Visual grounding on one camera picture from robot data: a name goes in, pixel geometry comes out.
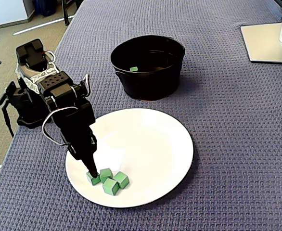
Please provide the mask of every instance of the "textured fabric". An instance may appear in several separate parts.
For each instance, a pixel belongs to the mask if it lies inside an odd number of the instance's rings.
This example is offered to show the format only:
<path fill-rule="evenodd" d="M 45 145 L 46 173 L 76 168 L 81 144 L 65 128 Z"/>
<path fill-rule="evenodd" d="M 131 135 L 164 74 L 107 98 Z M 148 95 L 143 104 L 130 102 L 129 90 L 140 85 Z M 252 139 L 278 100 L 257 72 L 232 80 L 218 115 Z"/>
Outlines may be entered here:
<path fill-rule="evenodd" d="M 281 15 L 273 0 L 83 2 L 60 68 L 77 82 L 90 74 L 97 117 L 142 107 L 178 119 L 195 143 L 192 168 L 154 203 L 102 207 L 69 183 L 65 148 L 19 128 L 0 172 L 0 230 L 282 230 L 282 64 L 250 63 L 240 31 Z M 110 63 L 116 45 L 146 34 L 186 48 L 179 88 L 155 102 L 128 97 Z"/>

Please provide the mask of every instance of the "metal bucket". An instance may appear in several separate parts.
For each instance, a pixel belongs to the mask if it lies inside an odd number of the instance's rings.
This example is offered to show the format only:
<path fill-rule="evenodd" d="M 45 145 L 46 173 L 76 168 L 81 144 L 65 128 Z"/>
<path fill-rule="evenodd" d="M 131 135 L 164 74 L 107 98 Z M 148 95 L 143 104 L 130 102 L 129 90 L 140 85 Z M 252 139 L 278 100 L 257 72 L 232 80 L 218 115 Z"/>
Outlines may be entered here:
<path fill-rule="evenodd" d="M 185 48 L 172 38 L 141 36 L 117 46 L 111 63 L 125 92 L 138 100 L 159 100 L 179 85 Z"/>

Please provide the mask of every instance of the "green block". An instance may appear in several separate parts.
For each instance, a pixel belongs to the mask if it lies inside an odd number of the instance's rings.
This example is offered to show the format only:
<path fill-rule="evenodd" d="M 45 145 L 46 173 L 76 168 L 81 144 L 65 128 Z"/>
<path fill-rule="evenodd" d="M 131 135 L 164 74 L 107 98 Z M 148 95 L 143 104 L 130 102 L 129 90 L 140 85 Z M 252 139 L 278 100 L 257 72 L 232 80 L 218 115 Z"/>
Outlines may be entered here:
<path fill-rule="evenodd" d="M 107 178 L 103 183 L 103 190 L 105 193 L 115 196 L 116 192 L 119 190 L 119 185 L 116 180 Z"/>
<path fill-rule="evenodd" d="M 122 172 L 118 172 L 113 179 L 115 179 L 121 189 L 125 188 L 129 184 L 128 176 Z"/>
<path fill-rule="evenodd" d="M 92 175 L 90 174 L 90 172 L 87 172 L 87 178 L 88 178 L 88 181 L 92 184 L 92 185 L 95 185 L 95 184 L 98 184 L 99 182 L 101 182 L 101 179 L 99 177 L 99 174 L 96 178 L 92 177 Z"/>
<path fill-rule="evenodd" d="M 112 177 L 113 177 L 113 174 L 112 174 L 112 171 L 109 168 L 101 170 L 100 179 L 101 179 L 102 183 L 104 183 L 107 178 L 112 178 Z"/>
<path fill-rule="evenodd" d="M 137 68 L 136 66 L 131 67 L 131 68 L 130 68 L 130 71 L 131 71 L 131 72 L 138 71 L 138 68 Z"/>

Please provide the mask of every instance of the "silver monitor base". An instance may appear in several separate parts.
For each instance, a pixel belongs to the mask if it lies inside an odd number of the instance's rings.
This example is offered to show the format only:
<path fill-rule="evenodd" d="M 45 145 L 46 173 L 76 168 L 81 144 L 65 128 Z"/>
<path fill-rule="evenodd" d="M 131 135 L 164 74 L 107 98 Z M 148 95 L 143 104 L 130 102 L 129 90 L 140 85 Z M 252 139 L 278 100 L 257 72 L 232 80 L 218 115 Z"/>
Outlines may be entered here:
<path fill-rule="evenodd" d="M 241 27 L 251 62 L 282 63 L 282 43 L 279 41 L 281 25 Z"/>

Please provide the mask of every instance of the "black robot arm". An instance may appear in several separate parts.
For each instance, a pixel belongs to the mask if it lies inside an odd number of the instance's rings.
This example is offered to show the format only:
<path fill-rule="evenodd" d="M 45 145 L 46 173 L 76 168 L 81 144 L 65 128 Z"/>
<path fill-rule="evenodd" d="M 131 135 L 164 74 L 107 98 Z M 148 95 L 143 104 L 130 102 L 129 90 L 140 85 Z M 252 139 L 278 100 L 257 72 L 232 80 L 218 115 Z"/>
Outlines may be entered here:
<path fill-rule="evenodd" d="M 6 89 L 9 102 L 17 109 L 20 126 L 35 128 L 43 125 L 43 133 L 53 142 L 66 145 L 76 160 L 82 160 L 90 174 L 97 177 L 93 154 L 97 140 L 90 129 L 95 116 L 90 102 L 88 76 L 75 84 L 55 65 L 55 55 L 44 51 L 39 39 L 16 49 L 16 74 L 19 88 L 12 82 Z M 63 143 L 56 142 L 44 129 L 53 119 L 61 131 Z"/>

